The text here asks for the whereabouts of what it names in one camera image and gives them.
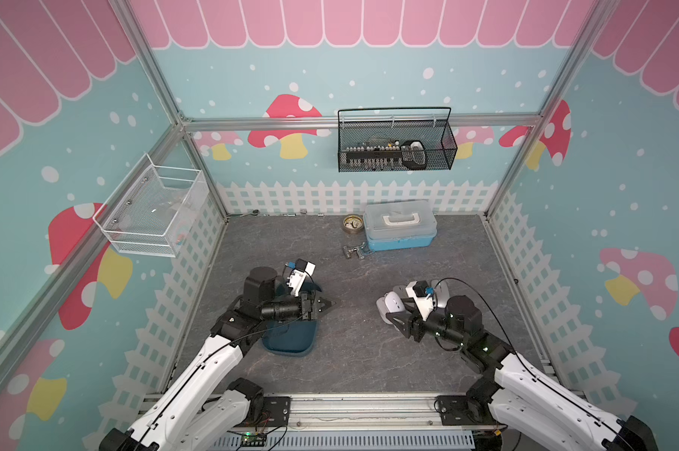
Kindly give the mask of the white mouse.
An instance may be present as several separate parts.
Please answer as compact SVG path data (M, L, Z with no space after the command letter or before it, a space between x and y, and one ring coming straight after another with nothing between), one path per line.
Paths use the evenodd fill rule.
M380 317L384 323L392 325L388 314L395 314L405 311L401 296L396 291L390 291L376 301L376 306Z

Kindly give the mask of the dark teal storage box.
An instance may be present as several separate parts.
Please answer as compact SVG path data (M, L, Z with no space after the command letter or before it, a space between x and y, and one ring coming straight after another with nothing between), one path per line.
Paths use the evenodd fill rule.
M303 319L290 323L277 321L269 323L269 331L262 337L262 345L269 353L289 357L308 355L315 343L318 329L317 319Z

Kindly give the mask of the silver mouse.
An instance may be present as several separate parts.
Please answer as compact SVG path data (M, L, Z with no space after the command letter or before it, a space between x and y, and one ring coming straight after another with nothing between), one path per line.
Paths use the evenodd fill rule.
M450 300L450 289L445 280L433 282L433 303L435 308L444 309Z

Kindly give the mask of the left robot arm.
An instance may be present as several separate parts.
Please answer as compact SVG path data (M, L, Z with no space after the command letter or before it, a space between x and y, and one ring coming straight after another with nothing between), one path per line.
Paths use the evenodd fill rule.
M268 332L300 321L317 321L337 304L311 277L294 269L288 278L257 267L217 319L202 348L178 380L128 430L110 430L102 450L207 450L231 428L260 422L262 387L240 378L217 399L215 387Z

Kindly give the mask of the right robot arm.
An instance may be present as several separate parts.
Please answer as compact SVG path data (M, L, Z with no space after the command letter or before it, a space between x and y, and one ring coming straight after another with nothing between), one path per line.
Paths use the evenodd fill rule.
M435 309L390 292L376 304L384 322L403 336L450 342L452 351L482 376L465 393L465 415L472 420L495 420L549 450L657 449L643 421L623 420L590 404L489 333L482 312L467 296L453 296Z

